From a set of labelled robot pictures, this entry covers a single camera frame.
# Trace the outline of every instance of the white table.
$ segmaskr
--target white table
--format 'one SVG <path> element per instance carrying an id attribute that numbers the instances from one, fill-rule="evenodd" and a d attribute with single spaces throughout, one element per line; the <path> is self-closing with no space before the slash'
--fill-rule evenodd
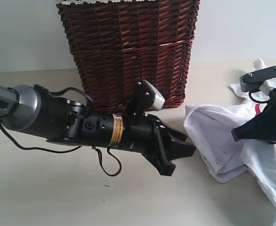
<path id="1" fill-rule="evenodd" d="M 227 86 L 252 70 L 252 62 L 191 65 L 185 104 L 239 104 Z M 35 83 L 50 90 L 81 87 L 76 70 L 0 74 L 3 86 Z M 74 94 L 68 97 L 79 99 Z M 184 131 L 185 104 L 157 115 Z M 41 138 L 12 135 L 24 146 L 66 148 Z M 0 226 L 271 225 L 273 205 L 249 173 L 220 184 L 196 152 L 175 160 L 173 176 L 163 177 L 140 154 L 113 152 L 123 170 L 110 178 L 89 147 L 61 155 L 22 151 L 0 132 Z M 105 153 L 104 165 L 110 171 L 117 169 Z"/>

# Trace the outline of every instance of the white wall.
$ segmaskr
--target white wall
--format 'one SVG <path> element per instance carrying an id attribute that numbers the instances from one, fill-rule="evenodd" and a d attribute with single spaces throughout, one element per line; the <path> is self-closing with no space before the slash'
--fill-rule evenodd
<path id="1" fill-rule="evenodd" d="M 201 0 L 192 62 L 276 59 L 276 0 Z M 0 0 L 0 72 L 75 68 L 54 0 Z"/>

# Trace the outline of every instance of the woven texture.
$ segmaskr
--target woven texture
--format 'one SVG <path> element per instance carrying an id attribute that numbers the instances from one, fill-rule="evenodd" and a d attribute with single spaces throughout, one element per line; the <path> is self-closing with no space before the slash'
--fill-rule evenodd
<path id="1" fill-rule="evenodd" d="M 183 103 L 198 6 L 199 0 L 57 4 L 97 110 L 124 110 L 141 79 L 162 93 L 164 108 Z"/>

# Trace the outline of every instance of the brown wicker basket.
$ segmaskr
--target brown wicker basket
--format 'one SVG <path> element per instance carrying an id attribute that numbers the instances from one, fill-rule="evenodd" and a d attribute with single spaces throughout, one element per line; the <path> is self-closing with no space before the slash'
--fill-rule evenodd
<path id="1" fill-rule="evenodd" d="M 124 110 L 140 79 L 162 93 L 164 108 L 183 103 L 198 6 L 199 0 L 57 4 L 97 110 Z"/>

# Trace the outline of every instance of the white cloth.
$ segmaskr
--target white cloth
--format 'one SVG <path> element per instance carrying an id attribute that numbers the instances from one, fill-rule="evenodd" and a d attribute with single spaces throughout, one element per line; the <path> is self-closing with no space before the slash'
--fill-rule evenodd
<path id="1" fill-rule="evenodd" d="M 186 106 L 185 130 L 217 181 L 226 183 L 248 169 L 276 208 L 276 145 L 256 140 L 235 142 L 231 135 L 233 128 L 259 114 L 266 104 L 249 99 L 248 93 L 241 91 L 240 84 L 230 87 L 238 97 L 244 98 L 241 105 L 229 108 Z M 268 99 L 262 92 L 252 96 L 260 101 Z"/>
<path id="2" fill-rule="evenodd" d="M 83 3 L 95 4 L 96 2 L 108 3 L 108 2 L 121 2 L 122 0 L 55 0 L 56 4 L 70 5 L 72 3 L 76 5 L 82 5 Z M 136 0 L 136 1 L 155 1 L 155 0 Z"/>

